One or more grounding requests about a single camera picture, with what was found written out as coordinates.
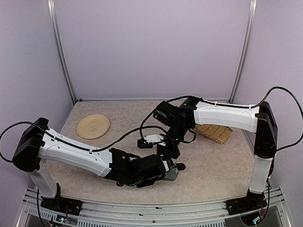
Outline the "grey zip pouch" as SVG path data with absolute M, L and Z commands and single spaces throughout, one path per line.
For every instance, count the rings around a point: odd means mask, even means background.
M 174 164 L 170 160 L 164 161 L 163 163 L 166 169 L 165 177 L 163 178 L 163 180 L 165 181 L 175 181 L 179 174 L 179 171 L 185 170 L 186 168 L 185 164 L 183 163 Z

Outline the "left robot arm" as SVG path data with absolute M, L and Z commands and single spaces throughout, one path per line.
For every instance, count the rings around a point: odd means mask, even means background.
M 4 158 L 4 161 L 27 172 L 42 198 L 47 199 L 56 210 L 66 206 L 66 199 L 60 195 L 59 185 L 45 168 L 47 160 L 84 169 L 115 181 L 119 186 L 149 186 L 164 179 L 169 171 L 168 162 L 160 156 L 139 157 L 115 148 L 94 148 L 49 128 L 45 118 L 35 122 L 15 123 L 4 132 L 22 124 L 28 124 L 29 127 L 23 132 L 12 159 Z

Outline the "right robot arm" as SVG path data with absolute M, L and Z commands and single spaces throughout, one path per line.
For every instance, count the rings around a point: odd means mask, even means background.
M 277 124 L 270 104 L 262 99 L 256 105 L 234 105 L 210 102 L 194 96 L 184 96 L 180 106 L 172 101 L 162 101 L 150 113 L 155 119 L 169 127 L 164 136 L 141 136 L 139 148 L 158 145 L 157 152 L 168 158 L 177 159 L 178 145 L 185 134 L 196 125 L 218 125 L 242 129 L 255 133 L 254 168 L 249 186 L 249 194 L 242 199 L 242 206 L 252 210 L 257 206 L 265 189 L 277 148 Z

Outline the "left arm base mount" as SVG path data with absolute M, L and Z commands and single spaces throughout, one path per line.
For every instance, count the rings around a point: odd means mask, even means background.
M 43 197 L 41 206 L 49 210 L 65 213 L 67 215 L 79 216 L 83 202 L 76 199 L 61 196 L 61 187 L 56 184 L 56 192 L 54 198 Z

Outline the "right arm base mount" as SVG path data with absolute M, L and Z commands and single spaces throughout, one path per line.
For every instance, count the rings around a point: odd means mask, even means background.
M 246 196 L 230 199 L 226 202 L 226 207 L 229 215 L 240 214 L 252 210 L 257 210 L 267 206 L 267 201 L 265 199 L 264 192 L 261 194 L 247 192 Z

